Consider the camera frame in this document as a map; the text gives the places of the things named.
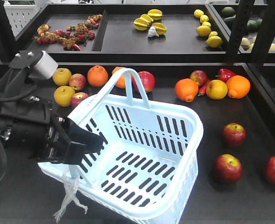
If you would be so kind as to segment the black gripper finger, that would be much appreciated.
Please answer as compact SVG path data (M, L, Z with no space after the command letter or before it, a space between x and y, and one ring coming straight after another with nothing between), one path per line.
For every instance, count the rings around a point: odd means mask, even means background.
M79 127L69 118L66 118L62 126L63 164L79 165L86 154L97 153L103 147L103 137Z

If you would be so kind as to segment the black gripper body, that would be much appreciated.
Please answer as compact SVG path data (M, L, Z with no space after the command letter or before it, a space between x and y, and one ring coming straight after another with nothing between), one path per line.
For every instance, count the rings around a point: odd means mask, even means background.
M53 112L53 102L37 96L0 98L0 158L6 163L5 148L29 149L38 162L65 163L70 139L69 122Z

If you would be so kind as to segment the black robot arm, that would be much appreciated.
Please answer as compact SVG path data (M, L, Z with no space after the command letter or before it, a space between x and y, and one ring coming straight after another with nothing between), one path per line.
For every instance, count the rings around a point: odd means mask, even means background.
M17 145L30 150L38 162L79 165L87 154L99 152L103 137L80 128L53 110L41 97L13 102L0 100L0 149Z

